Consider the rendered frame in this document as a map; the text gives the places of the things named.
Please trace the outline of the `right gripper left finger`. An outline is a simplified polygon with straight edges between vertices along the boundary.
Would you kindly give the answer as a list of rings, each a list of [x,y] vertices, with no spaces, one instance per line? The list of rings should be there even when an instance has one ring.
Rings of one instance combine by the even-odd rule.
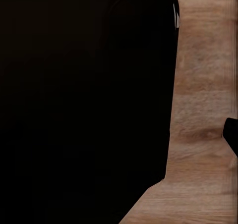
[[[21,118],[0,123],[0,176],[25,137]]]

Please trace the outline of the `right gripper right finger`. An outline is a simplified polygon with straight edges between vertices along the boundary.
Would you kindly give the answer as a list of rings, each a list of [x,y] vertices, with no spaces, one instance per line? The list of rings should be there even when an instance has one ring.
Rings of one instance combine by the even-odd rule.
[[[238,119],[227,118],[223,129],[223,137],[238,157]]]

